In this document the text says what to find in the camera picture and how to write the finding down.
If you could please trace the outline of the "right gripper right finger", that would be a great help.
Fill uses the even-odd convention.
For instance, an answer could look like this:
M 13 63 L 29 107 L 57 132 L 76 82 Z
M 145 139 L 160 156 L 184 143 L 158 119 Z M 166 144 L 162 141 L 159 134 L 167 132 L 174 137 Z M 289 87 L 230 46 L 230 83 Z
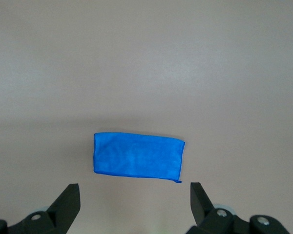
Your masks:
M 187 234 L 249 234 L 250 225 L 226 208 L 215 207 L 199 182 L 190 184 L 190 207 L 196 225 Z

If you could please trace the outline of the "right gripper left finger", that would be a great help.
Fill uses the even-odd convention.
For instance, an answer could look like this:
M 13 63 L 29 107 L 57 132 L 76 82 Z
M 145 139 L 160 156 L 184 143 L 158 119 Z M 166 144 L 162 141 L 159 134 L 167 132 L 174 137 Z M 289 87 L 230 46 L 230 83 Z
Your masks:
M 81 208 L 78 184 L 69 184 L 46 211 L 28 215 L 9 227 L 10 234 L 65 234 Z

